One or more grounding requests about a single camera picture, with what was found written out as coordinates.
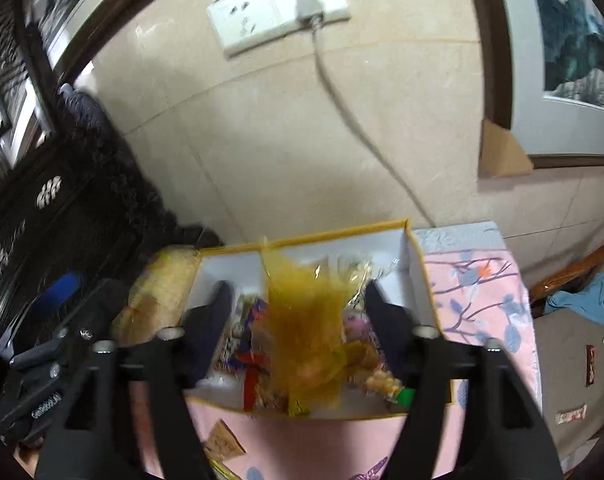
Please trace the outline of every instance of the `wall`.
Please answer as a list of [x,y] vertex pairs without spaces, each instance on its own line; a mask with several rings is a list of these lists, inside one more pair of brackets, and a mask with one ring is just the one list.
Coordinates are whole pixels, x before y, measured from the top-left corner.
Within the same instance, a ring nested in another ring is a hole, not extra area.
[[[226,60],[214,0],[157,0],[82,79],[181,222],[227,242],[411,216],[352,137],[297,33]],[[335,84],[440,225],[495,220],[527,283],[604,241],[604,168],[477,177],[483,73],[472,0],[349,0],[327,26]]]

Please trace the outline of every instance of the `yellow plastic bag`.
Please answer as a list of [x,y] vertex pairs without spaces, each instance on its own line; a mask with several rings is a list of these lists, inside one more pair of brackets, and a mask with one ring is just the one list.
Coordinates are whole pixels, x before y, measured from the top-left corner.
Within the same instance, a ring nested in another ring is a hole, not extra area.
[[336,403],[347,366],[342,309],[352,285],[332,275],[325,262],[298,266],[269,249],[262,261],[274,386],[304,404]]

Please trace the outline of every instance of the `pink tablecloth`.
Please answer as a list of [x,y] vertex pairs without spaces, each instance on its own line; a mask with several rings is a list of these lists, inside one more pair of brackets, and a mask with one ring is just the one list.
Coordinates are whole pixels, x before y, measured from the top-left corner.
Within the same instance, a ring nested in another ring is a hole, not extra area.
[[[501,339],[531,392],[541,402],[539,368],[528,294],[508,251],[463,251],[425,255],[437,317],[445,336],[482,344]],[[456,460],[467,387],[454,384],[447,407],[434,476],[449,472]],[[377,480],[404,423],[403,417],[341,422],[280,420],[214,408],[195,400],[189,409],[204,440],[224,420],[246,450],[225,462],[243,480]],[[136,406],[147,470],[161,475],[143,402]]]

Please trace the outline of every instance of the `gray cable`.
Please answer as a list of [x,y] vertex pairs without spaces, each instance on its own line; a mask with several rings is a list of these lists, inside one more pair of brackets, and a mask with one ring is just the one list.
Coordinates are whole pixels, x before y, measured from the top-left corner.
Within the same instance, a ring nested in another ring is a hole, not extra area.
[[402,178],[400,173],[393,167],[391,162],[382,154],[379,148],[373,143],[373,141],[368,137],[365,133],[364,128],[359,124],[354,114],[349,110],[349,107],[346,104],[346,101],[342,98],[341,94],[339,94],[338,89],[335,88],[335,85],[331,81],[331,77],[329,76],[328,70],[326,70],[326,65],[324,63],[322,57],[322,49],[319,45],[319,32],[322,28],[322,17],[321,15],[314,15],[310,18],[311,28],[313,29],[313,52],[315,56],[315,66],[317,68],[317,72],[320,76],[320,80],[322,81],[322,85],[326,90],[327,94],[332,99],[335,107],[338,109],[338,112],[344,121],[344,124],[349,128],[351,133],[357,137],[357,139],[368,149],[369,152],[373,154],[373,156],[379,161],[379,163],[384,167],[386,171],[393,177],[393,179],[402,187],[402,189],[406,192],[408,197],[413,201],[415,207],[417,207],[419,213],[426,219],[429,223],[430,227],[437,227],[435,220],[432,218],[429,213],[427,213],[426,208],[419,201],[419,198],[415,195],[411,186]]

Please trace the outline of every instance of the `candy wrapper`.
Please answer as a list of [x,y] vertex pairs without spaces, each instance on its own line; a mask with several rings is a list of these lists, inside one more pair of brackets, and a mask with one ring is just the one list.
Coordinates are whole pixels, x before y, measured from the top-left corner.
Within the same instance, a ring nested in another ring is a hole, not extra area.
[[386,268],[376,266],[370,256],[341,256],[338,258],[338,276],[351,290],[347,309],[360,310],[364,306],[364,290],[371,280],[383,278],[389,274],[399,260]]
[[257,299],[258,297],[254,294],[240,295],[237,305],[224,327],[220,342],[215,351],[212,365],[214,371],[235,374],[240,368],[244,368],[233,357],[240,346],[251,306]]
[[239,342],[235,345],[235,352],[228,361],[229,366],[246,368],[249,365],[256,365],[268,368],[269,336],[267,332],[261,330],[266,319],[266,302],[255,296],[245,300],[244,309],[246,314],[236,325],[235,335],[238,336]]
[[555,415],[555,423],[557,425],[565,424],[566,422],[570,422],[572,420],[583,420],[586,418],[586,404],[581,408],[576,410],[572,410],[571,412],[558,413]]
[[595,347],[586,345],[586,386],[595,383]]
[[280,412],[288,411],[289,399],[271,382],[271,374],[259,367],[251,366],[244,377],[244,411],[245,412]]
[[246,454],[237,437],[229,430],[224,420],[218,420],[215,423],[204,443],[204,449],[208,456],[218,462],[224,462]]
[[349,382],[389,402],[409,408],[415,390],[405,388],[402,381],[389,371],[367,314],[359,308],[349,308],[344,311],[343,318]]

